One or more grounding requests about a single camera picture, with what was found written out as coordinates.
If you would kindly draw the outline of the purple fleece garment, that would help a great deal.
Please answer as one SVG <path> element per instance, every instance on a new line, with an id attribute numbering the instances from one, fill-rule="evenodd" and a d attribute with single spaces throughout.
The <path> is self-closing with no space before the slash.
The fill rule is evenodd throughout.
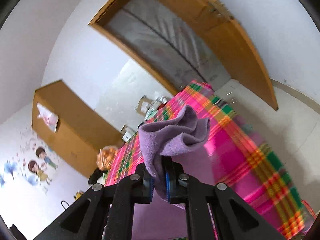
<path id="1" fill-rule="evenodd" d="M 169 204 L 165 192 L 163 156 L 180 163 L 187 174 L 206 184 L 214 184 L 211 160 L 205 148 L 210 119 L 198 118 L 191 106 L 177 117 L 140 126 L 139 146 L 146 169 L 154 179 L 150 204 L 137 204 L 133 215 L 132 239 L 176 239 L 187 235 L 185 205 Z"/>

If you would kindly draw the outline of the yellow bag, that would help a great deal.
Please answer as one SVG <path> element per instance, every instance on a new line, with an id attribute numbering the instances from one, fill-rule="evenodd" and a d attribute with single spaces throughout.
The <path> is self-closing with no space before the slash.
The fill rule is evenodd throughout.
<path id="1" fill-rule="evenodd" d="M 84 191 L 78 190 L 76 194 L 73 196 L 74 200 L 79 199 L 84 194 Z"/>

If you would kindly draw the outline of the black clothing pile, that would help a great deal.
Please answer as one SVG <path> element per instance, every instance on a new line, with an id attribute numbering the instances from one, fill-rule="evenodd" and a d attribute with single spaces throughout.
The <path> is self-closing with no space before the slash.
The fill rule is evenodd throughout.
<path id="1" fill-rule="evenodd" d="M 108 170 L 102 171 L 99 170 L 99 168 L 96 168 L 88 179 L 88 185 L 93 185 L 96 183 L 104 185 L 106 182 L 107 174 Z"/>

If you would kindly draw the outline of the pink plaid bed sheet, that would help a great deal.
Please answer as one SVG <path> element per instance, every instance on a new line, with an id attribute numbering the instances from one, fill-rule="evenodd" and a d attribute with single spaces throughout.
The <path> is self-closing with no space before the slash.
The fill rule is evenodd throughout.
<path id="1" fill-rule="evenodd" d="M 264 139 L 250 131 L 241 116 L 216 96 L 205 82 L 192 81 L 151 121 L 177 116 L 191 106 L 198 117 L 210 119 L 205 144 L 216 182 L 230 186 L 287 239 L 308 229 L 303 203 L 278 156 Z"/>

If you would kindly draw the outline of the bag of oranges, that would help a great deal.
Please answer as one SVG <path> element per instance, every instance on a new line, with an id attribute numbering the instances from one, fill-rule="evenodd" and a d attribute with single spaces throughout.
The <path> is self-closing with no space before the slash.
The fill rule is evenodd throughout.
<path id="1" fill-rule="evenodd" d="M 108 171 L 111 168 L 112 162 L 118 153 L 116 146 L 105 146 L 97 155 L 97 167 L 101 171 Z"/>

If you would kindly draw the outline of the wooden wardrobe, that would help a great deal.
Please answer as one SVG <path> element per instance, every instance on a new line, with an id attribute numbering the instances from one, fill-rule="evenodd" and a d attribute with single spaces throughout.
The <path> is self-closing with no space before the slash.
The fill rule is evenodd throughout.
<path id="1" fill-rule="evenodd" d="M 58 116 L 55 132 L 38 117 L 38 103 Z M 86 178 L 97 168 L 97 155 L 102 148 L 120 148 L 124 143 L 122 134 L 62 80 L 35 90 L 31 127 L 49 148 Z"/>

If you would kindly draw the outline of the white product box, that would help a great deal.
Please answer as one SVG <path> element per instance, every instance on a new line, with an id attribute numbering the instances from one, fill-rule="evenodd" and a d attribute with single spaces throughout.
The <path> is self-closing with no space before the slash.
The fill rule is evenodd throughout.
<path id="1" fill-rule="evenodd" d="M 122 140 L 124 142 L 129 141 L 136 133 L 136 131 L 134 129 L 132 129 L 131 127 L 124 125 L 121 129 L 121 134 L 122 134 Z"/>

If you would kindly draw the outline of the white plastic bag on wardrobe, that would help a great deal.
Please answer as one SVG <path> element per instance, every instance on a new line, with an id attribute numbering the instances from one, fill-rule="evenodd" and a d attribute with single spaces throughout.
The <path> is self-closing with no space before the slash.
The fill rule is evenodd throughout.
<path id="1" fill-rule="evenodd" d="M 37 103 L 37 110 L 39 111 L 39 114 L 37 116 L 38 119 L 42 119 L 44 124 L 52 131 L 56 132 L 57 125 L 59 122 L 59 117 L 55 113 L 51 112 L 48 108 L 46 108 L 44 105 Z"/>

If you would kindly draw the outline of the cardboard box with label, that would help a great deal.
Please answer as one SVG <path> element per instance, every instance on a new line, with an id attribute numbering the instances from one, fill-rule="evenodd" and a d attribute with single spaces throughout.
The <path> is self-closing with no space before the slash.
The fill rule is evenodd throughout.
<path id="1" fill-rule="evenodd" d="M 140 98 L 139 102 L 137 103 L 137 106 L 135 107 L 136 113 L 139 115 L 142 115 L 143 117 L 146 116 L 147 111 L 150 108 L 151 103 L 153 102 L 152 99 L 149 99 L 147 96 L 143 96 Z"/>

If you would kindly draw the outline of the wooden door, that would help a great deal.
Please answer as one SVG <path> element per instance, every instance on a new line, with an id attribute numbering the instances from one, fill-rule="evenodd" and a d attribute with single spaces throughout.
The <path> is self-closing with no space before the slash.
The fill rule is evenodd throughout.
<path id="1" fill-rule="evenodd" d="M 266 67 L 253 42 L 219 0 L 158 0 L 193 29 L 231 78 L 278 109 Z"/>

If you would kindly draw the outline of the grey zippered fabric wardrobe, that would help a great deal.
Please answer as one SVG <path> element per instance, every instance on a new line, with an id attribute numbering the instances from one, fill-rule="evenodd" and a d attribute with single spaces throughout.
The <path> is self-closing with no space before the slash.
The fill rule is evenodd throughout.
<path id="1" fill-rule="evenodd" d="M 104 28 L 177 89 L 196 80 L 218 90 L 231 78 L 203 39 L 157 0 L 130 0 Z"/>

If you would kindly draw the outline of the cartoon couple wall sticker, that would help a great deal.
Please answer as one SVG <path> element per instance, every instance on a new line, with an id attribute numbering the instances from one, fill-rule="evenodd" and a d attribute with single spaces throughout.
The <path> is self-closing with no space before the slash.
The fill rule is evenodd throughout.
<path id="1" fill-rule="evenodd" d="M 40 182 L 50 185 L 52 177 L 48 174 L 47 169 L 50 167 L 54 171 L 57 170 L 58 165 L 52 161 L 47 155 L 46 150 L 43 147 L 38 147 L 35 151 L 40 163 L 35 160 L 31 160 L 28 163 L 28 170 L 35 174 L 39 178 Z"/>

